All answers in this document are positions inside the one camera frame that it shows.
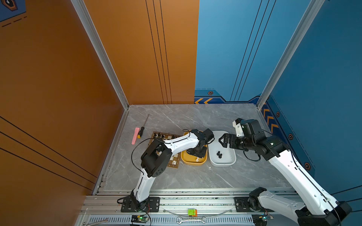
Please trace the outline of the yellow plastic tray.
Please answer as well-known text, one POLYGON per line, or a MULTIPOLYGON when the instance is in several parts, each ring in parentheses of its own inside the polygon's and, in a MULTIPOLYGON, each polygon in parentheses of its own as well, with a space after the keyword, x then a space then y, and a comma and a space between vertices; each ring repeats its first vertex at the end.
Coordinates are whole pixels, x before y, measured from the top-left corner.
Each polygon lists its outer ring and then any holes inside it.
POLYGON ((197 159, 196 156, 189 155, 187 153, 188 149, 194 148, 198 143, 197 137, 195 135, 191 134, 190 131, 191 130, 187 130, 187 129, 183 130, 184 136, 186 137, 186 139, 184 141, 182 141, 181 159, 186 165, 200 166, 200 165, 203 165, 207 159, 207 151, 206 151, 206 155, 204 158, 199 158, 199 162, 195 161, 197 159))

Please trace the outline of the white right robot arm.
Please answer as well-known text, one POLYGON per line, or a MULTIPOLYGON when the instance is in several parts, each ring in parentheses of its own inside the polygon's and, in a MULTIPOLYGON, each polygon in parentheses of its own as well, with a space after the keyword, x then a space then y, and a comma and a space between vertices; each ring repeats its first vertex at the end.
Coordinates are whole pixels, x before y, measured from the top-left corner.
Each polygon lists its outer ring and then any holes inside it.
POLYGON ((254 151, 260 159, 274 166, 302 199, 302 202, 294 202, 259 187, 249 193, 252 211, 273 210, 300 226, 340 226, 352 212, 347 202, 338 201, 316 182, 285 142, 276 135, 266 136, 258 120, 238 118, 233 126, 236 133, 223 134, 219 143, 243 152, 254 151))

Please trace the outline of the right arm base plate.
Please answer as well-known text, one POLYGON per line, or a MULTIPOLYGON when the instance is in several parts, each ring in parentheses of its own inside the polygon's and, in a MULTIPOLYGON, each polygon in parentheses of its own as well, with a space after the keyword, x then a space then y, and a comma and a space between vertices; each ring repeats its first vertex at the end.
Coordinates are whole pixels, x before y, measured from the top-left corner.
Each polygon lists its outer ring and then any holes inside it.
POLYGON ((261 207, 260 203, 252 197, 235 197, 237 212, 273 212, 273 210, 261 207))

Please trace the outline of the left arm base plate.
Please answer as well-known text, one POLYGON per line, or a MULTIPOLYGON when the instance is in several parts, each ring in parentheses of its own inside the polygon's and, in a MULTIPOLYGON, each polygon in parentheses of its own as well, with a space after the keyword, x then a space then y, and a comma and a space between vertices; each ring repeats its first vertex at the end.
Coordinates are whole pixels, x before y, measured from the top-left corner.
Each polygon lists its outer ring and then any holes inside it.
POLYGON ((137 200, 126 196, 117 200, 117 203, 121 205, 121 212, 146 212, 154 213, 159 212, 160 198, 149 197, 148 199, 138 202, 137 200))

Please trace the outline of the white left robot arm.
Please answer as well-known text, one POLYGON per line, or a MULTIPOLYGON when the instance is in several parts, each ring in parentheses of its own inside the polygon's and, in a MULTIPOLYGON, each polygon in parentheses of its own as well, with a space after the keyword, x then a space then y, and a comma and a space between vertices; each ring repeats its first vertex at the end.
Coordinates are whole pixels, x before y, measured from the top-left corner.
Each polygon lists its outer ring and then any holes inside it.
POLYGON ((140 178, 130 198, 137 210, 147 206, 151 187, 156 179, 167 168, 169 160, 175 154, 186 151, 189 155, 203 158, 207 145, 215 139, 210 129, 199 131, 193 129, 188 134, 175 139, 163 141, 155 138, 141 156, 140 178))

